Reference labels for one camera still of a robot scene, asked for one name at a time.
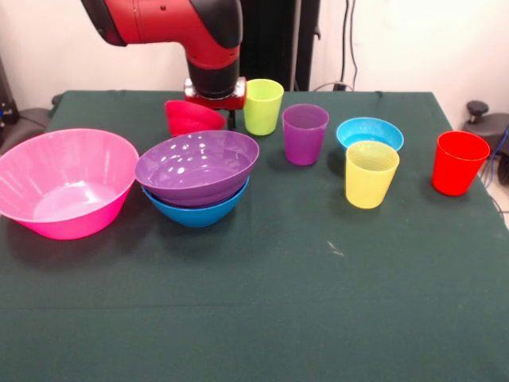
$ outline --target purple cup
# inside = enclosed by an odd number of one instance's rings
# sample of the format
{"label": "purple cup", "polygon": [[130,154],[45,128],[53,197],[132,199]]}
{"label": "purple cup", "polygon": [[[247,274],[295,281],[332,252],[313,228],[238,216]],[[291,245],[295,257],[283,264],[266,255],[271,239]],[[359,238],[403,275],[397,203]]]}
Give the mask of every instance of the purple cup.
{"label": "purple cup", "polygon": [[328,125],[328,112],[308,103],[293,105],[283,111],[285,152],[289,162],[309,166],[320,156]]}

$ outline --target plastic cup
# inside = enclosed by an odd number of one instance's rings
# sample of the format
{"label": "plastic cup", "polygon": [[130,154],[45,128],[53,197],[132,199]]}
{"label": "plastic cup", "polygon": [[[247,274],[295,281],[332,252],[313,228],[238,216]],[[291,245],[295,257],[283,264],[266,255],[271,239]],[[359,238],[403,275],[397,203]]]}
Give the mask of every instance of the plastic cup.
{"label": "plastic cup", "polygon": [[317,105],[302,103],[283,111],[285,152],[289,162],[309,166],[320,156],[328,125],[328,112]]}
{"label": "plastic cup", "polygon": [[360,209],[382,204],[399,166],[398,152],[385,143],[362,141],[347,149],[347,199]]}
{"label": "plastic cup", "polygon": [[276,130],[284,93],[285,89],[276,81],[247,81],[247,100],[244,107],[247,131],[253,135],[269,135]]}
{"label": "plastic cup", "polygon": [[473,133],[448,131],[440,135],[433,168],[433,187],[451,197],[467,193],[489,154],[490,146]]}

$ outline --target pink bowl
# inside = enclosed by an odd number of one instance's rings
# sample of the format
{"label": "pink bowl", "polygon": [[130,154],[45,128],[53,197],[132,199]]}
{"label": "pink bowl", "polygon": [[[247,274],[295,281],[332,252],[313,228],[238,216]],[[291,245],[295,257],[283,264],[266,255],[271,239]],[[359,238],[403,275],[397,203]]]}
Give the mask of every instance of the pink bowl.
{"label": "pink bowl", "polygon": [[43,134],[0,158],[0,214],[56,240],[108,226],[134,183],[138,152],[94,129]]}

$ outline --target red bowl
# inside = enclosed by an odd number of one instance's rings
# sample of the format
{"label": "red bowl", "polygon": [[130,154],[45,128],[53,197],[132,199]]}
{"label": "red bowl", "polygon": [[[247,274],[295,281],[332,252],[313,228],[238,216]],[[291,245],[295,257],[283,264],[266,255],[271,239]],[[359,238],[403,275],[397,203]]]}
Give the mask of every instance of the red bowl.
{"label": "red bowl", "polygon": [[226,119],[220,113],[196,103],[168,101],[165,110],[172,137],[198,131],[221,130],[226,126]]}

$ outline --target yellow cup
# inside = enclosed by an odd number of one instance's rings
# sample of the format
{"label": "yellow cup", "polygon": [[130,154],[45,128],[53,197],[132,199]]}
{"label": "yellow cup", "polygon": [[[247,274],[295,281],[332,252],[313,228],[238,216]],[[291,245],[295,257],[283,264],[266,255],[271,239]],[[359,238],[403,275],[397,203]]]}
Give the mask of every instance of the yellow cup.
{"label": "yellow cup", "polygon": [[285,89],[276,81],[247,81],[247,99],[244,106],[247,131],[253,135],[268,135],[276,130],[284,93]]}
{"label": "yellow cup", "polygon": [[392,147],[373,141],[352,144],[347,149],[347,199],[360,209],[382,204],[399,166],[399,155]]}

